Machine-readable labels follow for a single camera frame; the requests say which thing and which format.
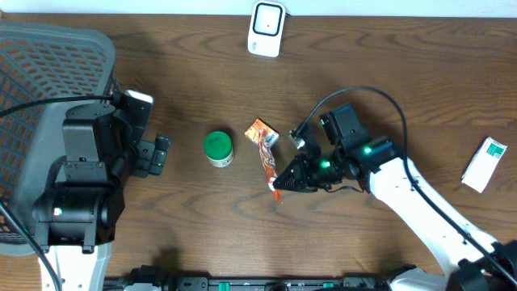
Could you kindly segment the red Top candy bar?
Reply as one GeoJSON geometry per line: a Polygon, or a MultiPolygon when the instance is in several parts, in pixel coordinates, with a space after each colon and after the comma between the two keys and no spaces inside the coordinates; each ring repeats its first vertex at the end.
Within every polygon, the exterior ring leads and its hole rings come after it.
{"type": "Polygon", "coordinates": [[[267,185],[271,190],[274,199],[277,202],[282,202],[281,191],[276,189],[273,185],[277,179],[275,158],[272,153],[272,147],[269,147],[264,142],[260,142],[258,145],[258,151],[262,160],[263,168],[266,174],[267,185]]]}

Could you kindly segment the orange small carton box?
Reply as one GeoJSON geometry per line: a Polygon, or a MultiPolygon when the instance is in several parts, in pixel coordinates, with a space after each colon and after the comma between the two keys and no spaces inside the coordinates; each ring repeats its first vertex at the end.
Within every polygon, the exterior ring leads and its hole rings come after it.
{"type": "Polygon", "coordinates": [[[272,147],[280,138],[278,132],[260,119],[256,119],[245,131],[245,136],[257,146],[260,142],[264,142],[269,147],[272,147]]]}

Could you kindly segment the green lid white jar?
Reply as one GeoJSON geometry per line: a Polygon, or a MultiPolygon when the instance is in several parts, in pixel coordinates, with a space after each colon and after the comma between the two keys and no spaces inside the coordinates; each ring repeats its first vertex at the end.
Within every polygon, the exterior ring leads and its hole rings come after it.
{"type": "Polygon", "coordinates": [[[214,131],[204,139],[204,152],[215,167],[227,167],[233,161],[233,143],[227,133],[214,131]]]}

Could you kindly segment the white blue medicine box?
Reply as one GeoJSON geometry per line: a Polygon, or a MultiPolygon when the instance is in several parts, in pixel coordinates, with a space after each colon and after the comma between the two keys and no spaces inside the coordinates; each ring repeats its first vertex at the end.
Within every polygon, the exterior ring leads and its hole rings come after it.
{"type": "Polygon", "coordinates": [[[487,137],[478,148],[461,177],[461,183],[482,193],[492,177],[498,162],[505,154],[506,145],[487,137]]]}

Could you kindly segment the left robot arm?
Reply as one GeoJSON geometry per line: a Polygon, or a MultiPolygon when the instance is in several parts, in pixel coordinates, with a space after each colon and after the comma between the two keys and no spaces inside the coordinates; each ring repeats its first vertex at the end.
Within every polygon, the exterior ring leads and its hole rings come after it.
{"type": "Polygon", "coordinates": [[[111,257],[124,185],[132,175],[160,175],[170,145],[145,141],[151,102],[89,103],[69,109],[62,124],[65,157],[51,166],[32,208],[35,240],[49,264],[49,285],[100,290],[111,257]]]}

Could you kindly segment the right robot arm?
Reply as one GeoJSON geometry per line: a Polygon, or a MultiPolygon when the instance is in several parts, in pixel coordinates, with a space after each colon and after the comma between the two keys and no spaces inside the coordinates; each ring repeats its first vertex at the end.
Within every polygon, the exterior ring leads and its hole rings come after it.
{"type": "Polygon", "coordinates": [[[320,116],[330,143],[321,154],[305,129],[290,138],[301,149],[273,186],[291,192],[333,192],[345,179],[389,206],[435,257],[442,274],[402,268],[385,290],[514,290],[516,243],[500,243],[457,212],[388,137],[371,139],[348,104],[320,116]]]}

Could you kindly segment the white barcode scanner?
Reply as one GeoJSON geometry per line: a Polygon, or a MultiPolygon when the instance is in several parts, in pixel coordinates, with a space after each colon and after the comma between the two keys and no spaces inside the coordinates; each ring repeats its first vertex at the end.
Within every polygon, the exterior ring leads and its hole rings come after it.
{"type": "Polygon", "coordinates": [[[287,14],[282,3],[257,1],[252,9],[247,37],[249,53],[263,57],[278,57],[287,14]]]}

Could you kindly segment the grey plastic mesh basket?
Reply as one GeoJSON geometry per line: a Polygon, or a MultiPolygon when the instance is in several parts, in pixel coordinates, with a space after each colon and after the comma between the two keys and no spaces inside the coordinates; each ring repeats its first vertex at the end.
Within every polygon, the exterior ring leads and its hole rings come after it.
{"type": "Polygon", "coordinates": [[[65,157],[66,112],[116,103],[116,51],[102,33],[43,24],[1,23],[1,251],[30,255],[32,208],[56,160],[65,157]]]}

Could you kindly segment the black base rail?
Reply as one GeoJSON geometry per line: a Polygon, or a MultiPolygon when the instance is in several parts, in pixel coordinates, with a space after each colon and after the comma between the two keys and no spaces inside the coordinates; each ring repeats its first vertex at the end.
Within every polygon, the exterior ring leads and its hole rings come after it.
{"type": "Polygon", "coordinates": [[[342,279],[308,278],[219,278],[177,277],[151,283],[141,279],[106,279],[103,290],[172,290],[172,291],[268,291],[268,290],[390,290],[386,280],[371,276],[349,276],[342,279]]]}

